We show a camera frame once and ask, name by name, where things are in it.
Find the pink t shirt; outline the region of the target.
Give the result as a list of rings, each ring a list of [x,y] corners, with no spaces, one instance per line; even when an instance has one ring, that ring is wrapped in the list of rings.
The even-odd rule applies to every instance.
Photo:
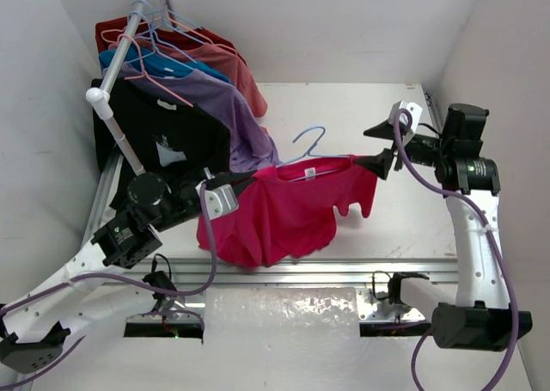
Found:
[[[238,209],[212,221],[219,259],[247,268],[299,259],[328,246],[336,216],[359,204],[368,217],[377,177],[354,155],[320,157],[257,171]]]

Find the blue wire hanger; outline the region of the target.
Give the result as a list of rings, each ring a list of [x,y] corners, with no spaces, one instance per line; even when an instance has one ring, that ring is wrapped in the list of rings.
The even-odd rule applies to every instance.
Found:
[[[298,133],[292,140],[292,143],[296,143],[300,138],[302,138],[304,135],[311,131],[319,131],[320,133],[315,138],[313,143],[305,150],[305,152],[293,159],[287,160],[286,162],[281,162],[277,165],[277,168],[284,167],[287,165],[291,165],[295,162],[300,162],[301,160],[310,160],[310,159],[319,159],[319,158],[339,158],[339,159],[349,159],[348,155],[341,155],[341,154],[319,154],[315,153],[315,150],[317,146],[319,145],[319,142],[323,139],[323,137],[326,135],[327,129],[323,125],[312,125],[304,130],[302,130],[300,133]],[[293,181],[299,181],[299,180],[313,180],[319,176],[328,175],[331,173],[337,172],[337,169],[327,170],[324,172],[318,172],[317,170],[313,170],[312,168],[306,168],[304,170],[304,175],[301,177],[297,177],[293,179]]]

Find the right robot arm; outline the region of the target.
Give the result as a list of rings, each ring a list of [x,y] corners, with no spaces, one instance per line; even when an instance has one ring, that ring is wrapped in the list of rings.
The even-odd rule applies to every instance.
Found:
[[[364,131],[366,137],[391,141],[376,156],[357,164],[385,180],[391,170],[423,165],[435,169],[436,184],[414,176],[443,198],[455,236],[457,292],[436,287],[417,272],[397,272],[388,282],[388,301],[416,308],[431,324],[438,347],[504,351],[530,332],[528,311],[510,298],[511,285],[502,271],[498,235],[501,190],[496,163],[481,156],[481,139],[489,111],[474,105],[449,106],[443,130],[435,137],[416,132],[421,106],[401,101],[388,119]]]

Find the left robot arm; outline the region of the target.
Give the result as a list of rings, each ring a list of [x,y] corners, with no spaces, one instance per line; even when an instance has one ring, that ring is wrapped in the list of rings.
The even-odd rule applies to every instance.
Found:
[[[169,298],[184,293],[165,272],[153,271],[140,281],[125,272],[161,247],[158,232],[196,217],[211,223],[236,211],[238,196],[253,180],[252,173],[204,172],[171,190],[159,174],[136,176],[122,212],[36,289],[2,306],[2,365],[33,373],[60,358],[66,339],[110,315],[167,313]]]

